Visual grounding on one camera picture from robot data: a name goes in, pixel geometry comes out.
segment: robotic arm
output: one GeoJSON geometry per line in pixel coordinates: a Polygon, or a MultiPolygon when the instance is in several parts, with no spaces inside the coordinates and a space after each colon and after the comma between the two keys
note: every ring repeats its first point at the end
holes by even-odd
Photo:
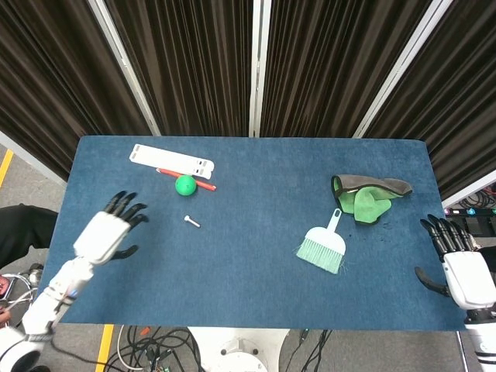
{"type": "Polygon", "coordinates": [[[429,215],[420,220],[431,236],[446,275],[447,285],[432,282],[420,267],[417,278],[426,288],[451,297],[467,312],[467,328],[482,371],[496,372],[496,287],[486,260],[472,235],[456,223],[429,215]]]}
{"type": "Polygon", "coordinates": [[[53,338],[53,329],[93,277],[93,268],[110,260],[127,258],[138,250],[117,248],[128,232],[140,222],[147,222],[146,207],[136,204],[125,211],[136,193],[119,192],[88,223],[74,243],[76,258],[66,262],[22,317],[24,332],[0,329],[0,372],[28,371],[39,359],[45,343],[53,338]]]}

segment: small white bolt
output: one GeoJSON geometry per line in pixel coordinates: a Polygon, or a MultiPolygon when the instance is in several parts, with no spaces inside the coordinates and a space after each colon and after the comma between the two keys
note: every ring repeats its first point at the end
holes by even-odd
{"type": "Polygon", "coordinates": [[[191,223],[193,226],[196,226],[196,227],[198,227],[198,228],[200,227],[200,224],[199,224],[198,222],[196,222],[196,221],[193,221],[193,220],[190,218],[190,216],[189,216],[189,215],[186,215],[186,216],[184,217],[184,220],[185,220],[186,222],[191,223]]]}

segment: green ball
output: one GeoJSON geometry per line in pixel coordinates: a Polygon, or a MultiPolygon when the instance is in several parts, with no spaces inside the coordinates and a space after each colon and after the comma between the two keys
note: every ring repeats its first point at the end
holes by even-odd
{"type": "Polygon", "coordinates": [[[192,176],[180,176],[176,180],[176,191],[179,195],[189,196],[196,190],[196,182],[192,176]]]}

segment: red pen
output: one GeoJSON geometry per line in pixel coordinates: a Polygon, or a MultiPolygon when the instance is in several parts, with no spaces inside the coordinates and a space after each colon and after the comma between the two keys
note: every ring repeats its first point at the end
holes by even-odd
{"type": "MultiPolygon", "coordinates": [[[[162,174],[168,174],[168,175],[170,175],[172,177],[176,177],[176,178],[183,175],[181,173],[173,172],[172,170],[163,169],[163,168],[157,168],[157,172],[162,173],[162,174]]],[[[206,188],[207,190],[210,190],[210,191],[215,191],[217,189],[217,186],[215,186],[213,184],[207,184],[206,182],[201,182],[197,179],[195,179],[195,182],[196,182],[197,186],[199,186],[200,188],[206,188]]]]}

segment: table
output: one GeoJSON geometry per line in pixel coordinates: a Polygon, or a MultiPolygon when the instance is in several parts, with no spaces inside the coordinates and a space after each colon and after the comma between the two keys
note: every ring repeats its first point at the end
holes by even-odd
{"type": "Polygon", "coordinates": [[[443,272],[419,224],[443,215],[425,144],[399,139],[252,139],[88,136],[77,149],[41,287],[74,258],[73,242],[118,191],[137,191],[150,218],[64,317],[65,322],[249,328],[456,330],[464,314],[427,291],[414,266],[443,272]],[[174,179],[129,161],[135,143],[210,159],[216,192],[181,197],[174,179]],[[334,174],[399,178],[375,226],[343,215],[344,267],[333,275],[295,256],[305,233],[327,226],[334,174]],[[185,215],[201,228],[184,222],[185,215]]]}

